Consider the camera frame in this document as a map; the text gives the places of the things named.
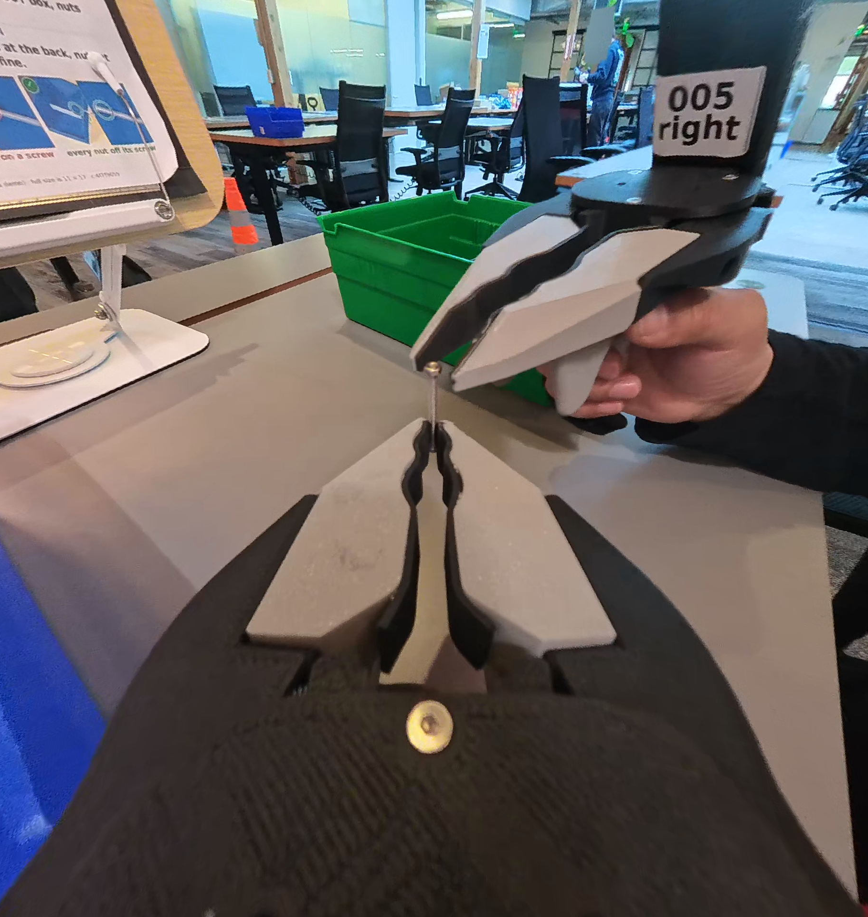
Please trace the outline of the orange traffic cone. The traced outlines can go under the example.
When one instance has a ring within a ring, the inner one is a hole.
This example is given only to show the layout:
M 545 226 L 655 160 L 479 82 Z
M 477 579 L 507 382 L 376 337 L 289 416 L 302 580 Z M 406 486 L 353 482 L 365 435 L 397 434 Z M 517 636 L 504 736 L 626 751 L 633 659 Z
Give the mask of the orange traffic cone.
M 225 177 L 224 204 L 229 217 L 233 244 L 239 254 L 254 249 L 259 244 L 259 237 L 247 210 L 243 196 L 233 177 Z

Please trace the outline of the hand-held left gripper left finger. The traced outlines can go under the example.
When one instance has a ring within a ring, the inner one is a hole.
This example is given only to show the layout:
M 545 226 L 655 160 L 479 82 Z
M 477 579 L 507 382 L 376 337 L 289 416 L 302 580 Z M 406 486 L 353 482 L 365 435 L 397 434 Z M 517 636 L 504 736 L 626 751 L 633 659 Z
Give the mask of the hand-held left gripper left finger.
M 393 670 L 416 620 L 431 445 L 432 426 L 418 419 L 322 488 L 247 625 L 250 641 L 360 650 Z

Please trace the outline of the person's office chair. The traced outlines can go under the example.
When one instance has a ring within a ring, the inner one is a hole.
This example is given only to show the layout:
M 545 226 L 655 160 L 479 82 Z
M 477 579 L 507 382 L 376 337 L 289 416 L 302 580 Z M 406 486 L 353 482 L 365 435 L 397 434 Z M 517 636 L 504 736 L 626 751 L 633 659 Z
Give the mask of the person's office chair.
M 868 498 L 839 492 L 823 497 L 828 527 L 868 539 Z M 836 646 L 844 649 L 868 633 L 868 548 L 833 599 Z

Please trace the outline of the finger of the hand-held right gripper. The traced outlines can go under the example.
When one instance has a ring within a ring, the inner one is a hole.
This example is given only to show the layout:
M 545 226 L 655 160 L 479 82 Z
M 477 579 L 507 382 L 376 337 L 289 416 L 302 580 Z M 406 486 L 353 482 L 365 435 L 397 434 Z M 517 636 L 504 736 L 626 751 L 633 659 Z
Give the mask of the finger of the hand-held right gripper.
M 689 246 L 699 233 L 643 228 L 611 235 L 548 280 L 501 309 L 452 373 L 464 392 L 530 369 L 548 368 L 561 416 L 587 400 L 614 338 L 635 320 L 639 279 Z
M 473 343 L 498 312 L 561 277 L 584 251 L 585 228 L 551 214 L 486 245 L 417 338 L 413 369 L 422 371 Z

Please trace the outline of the small blue bin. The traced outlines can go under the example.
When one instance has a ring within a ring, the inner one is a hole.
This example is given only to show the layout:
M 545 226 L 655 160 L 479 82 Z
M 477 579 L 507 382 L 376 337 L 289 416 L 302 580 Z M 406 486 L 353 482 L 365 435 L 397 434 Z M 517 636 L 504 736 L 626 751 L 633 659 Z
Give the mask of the small blue bin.
M 249 107 L 246 119 L 254 137 L 299 139 L 305 131 L 303 114 L 303 111 L 296 107 Z

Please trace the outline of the white and wooden document stand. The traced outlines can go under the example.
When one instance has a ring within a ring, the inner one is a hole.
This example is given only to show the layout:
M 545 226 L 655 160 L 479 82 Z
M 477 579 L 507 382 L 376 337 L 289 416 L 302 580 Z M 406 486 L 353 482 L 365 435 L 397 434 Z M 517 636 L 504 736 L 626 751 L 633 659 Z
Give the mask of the white and wooden document stand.
M 222 168 L 207 135 L 214 215 Z M 98 251 L 101 290 L 88 317 L 26 315 L 0 322 L 0 442 L 197 356 L 209 338 L 141 308 L 124 308 L 126 243 L 155 237 L 176 212 L 165 181 L 148 192 L 0 212 L 0 269 Z

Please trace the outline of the large blue plastic bin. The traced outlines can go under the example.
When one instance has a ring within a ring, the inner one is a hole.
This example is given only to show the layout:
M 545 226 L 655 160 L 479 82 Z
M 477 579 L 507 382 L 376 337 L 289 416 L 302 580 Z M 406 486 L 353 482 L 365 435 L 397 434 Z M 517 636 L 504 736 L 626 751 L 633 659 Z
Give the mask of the large blue plastic bin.
M 60 820 L 104 728 L 0 541 L 0 900 Z

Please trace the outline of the person's right forearm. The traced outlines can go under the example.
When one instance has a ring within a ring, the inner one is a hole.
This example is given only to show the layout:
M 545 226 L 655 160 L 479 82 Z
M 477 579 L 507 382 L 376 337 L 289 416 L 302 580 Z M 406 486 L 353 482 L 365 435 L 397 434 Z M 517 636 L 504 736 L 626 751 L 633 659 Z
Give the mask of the person's right forearm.
M 791 485 L 868 498 L 868 348 L 778 331 L 769 342 L 769 373 L 738 406 L 701 423 L 636 419 L 636 434 Z

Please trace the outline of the green plastic bin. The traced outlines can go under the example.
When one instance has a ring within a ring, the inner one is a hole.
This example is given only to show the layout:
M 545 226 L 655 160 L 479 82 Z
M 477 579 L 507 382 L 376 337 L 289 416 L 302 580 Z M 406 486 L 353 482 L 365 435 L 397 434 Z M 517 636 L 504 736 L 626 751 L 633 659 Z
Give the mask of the green plastic bin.
M 489 238 L 526 207 L 433 192 L 321 215 L 348 319 L 414 345 Z

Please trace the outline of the wood-edged office table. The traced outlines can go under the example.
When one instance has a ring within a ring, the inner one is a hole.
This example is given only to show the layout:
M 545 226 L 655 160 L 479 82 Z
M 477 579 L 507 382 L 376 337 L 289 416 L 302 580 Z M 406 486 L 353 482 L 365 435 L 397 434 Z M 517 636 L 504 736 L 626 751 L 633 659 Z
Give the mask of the wood-edged office table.
M 559 188 L 572 188 L 578 182 L 590 177 L 618 171 L 645 171 L 651 167 L 652 161 L 653 147 L 645 146 L 615 154 L 593 163 L 566 169 L 555 178 L 555 185 Z

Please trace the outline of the black backing board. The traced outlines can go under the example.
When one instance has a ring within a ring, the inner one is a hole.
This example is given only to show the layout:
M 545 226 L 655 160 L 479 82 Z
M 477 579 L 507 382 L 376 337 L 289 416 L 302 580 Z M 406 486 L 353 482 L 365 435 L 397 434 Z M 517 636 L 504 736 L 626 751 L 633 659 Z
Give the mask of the black backing board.
M 165 2 L 107 2 L 130 61 L 164 121 L 177 169 L 166 180 L 173 222 L 154 236 L 199 228 L 214 215 L 211 160 L 197 98 L 176 46 L 176 28 Z

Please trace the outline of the person's right hand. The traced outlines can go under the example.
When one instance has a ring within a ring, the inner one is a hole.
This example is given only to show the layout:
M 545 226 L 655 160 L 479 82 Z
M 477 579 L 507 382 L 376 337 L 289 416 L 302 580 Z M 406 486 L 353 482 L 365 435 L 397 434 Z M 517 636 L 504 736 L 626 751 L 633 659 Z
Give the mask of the person's right hand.
M 772 361 L 767 306 L 758 292 L 688 290 L 627 329 L 573 417 L 624 413 L 665 425 L 703 423 L 752 395 Z

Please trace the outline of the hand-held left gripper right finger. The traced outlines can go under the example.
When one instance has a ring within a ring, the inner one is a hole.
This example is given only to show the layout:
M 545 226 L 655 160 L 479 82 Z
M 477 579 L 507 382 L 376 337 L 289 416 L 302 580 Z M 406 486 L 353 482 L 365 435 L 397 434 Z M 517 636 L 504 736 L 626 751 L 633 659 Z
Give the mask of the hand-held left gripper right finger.
M 497 645 L 541 659 L 607 647 L 615 630 L 540 488 L 451 422 L 435 442 L 447 509 L 450 634 L 483 669 Z

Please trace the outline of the grey desk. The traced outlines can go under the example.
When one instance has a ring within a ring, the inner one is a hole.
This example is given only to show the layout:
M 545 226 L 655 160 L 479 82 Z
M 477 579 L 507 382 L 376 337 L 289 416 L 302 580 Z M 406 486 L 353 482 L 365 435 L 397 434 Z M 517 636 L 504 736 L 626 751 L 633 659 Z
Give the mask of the grey desk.
M 110 714 L 165 627 L 306 493 L 426 412 L 406 347 L 347 321 L 314 235 L 153 281 L 199 356 L 0 445 L 0 539 Z M 855 890 L 821 497 L 503 390 L 443 415 L 556 493 L 712 655 L 784 796 Z

